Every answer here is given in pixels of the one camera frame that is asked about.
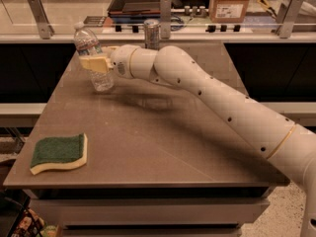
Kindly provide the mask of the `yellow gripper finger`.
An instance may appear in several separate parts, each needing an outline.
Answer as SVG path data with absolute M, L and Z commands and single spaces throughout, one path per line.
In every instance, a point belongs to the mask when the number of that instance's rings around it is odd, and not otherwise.
M 104 56 L 80 56 L 80 63 L 83 68 L 100 73 L 108 73 L 113 67 L 108 58 Z
M 111 55 L 116 49 L 118 49 L 117 46 L 103 46 L 102 51 L 106 55 Z

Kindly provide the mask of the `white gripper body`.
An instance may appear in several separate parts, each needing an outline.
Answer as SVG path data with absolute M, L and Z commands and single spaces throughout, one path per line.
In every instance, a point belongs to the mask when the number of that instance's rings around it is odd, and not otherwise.
M 122 45 L 116 48 L 111 54 L 111 64 L 115 74 L 125 79 L 134 78 L 137 45 Z

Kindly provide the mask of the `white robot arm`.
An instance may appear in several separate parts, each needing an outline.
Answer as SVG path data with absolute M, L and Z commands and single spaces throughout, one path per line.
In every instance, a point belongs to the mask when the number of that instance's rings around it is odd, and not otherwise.
M 182 49 L 137 45 L 82 54 L 82 66 L 192 93 L 306 193 L 300 237 L 316 237 L 316 134 L 207 74 Z

